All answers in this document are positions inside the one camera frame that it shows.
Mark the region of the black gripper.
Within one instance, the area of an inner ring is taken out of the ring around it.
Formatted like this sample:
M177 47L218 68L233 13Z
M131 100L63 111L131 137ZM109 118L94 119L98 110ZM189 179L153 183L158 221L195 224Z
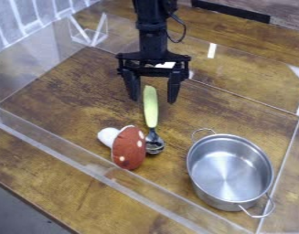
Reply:
M167 82L167 102L178 99L181 82L189 78L191 57L171 52L167 49L167 33L165 31L139 32L139 51L119 53L118 72L123 81L129 96L138 101L141 95L141 78L170 77Z

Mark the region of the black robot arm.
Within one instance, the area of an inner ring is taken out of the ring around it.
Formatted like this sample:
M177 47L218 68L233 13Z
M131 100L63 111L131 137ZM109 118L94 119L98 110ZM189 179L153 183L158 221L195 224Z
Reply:
M141 95L141 77L167 77L167 102L178 99L181 82L190 77L191 57L179 55L167 49L167 40L175 41L167 33L169 17L183 26L185 23L175 16L178 0L133 0L139 30L139 51L119 53L118 73L123 77L130 98L138 101Z

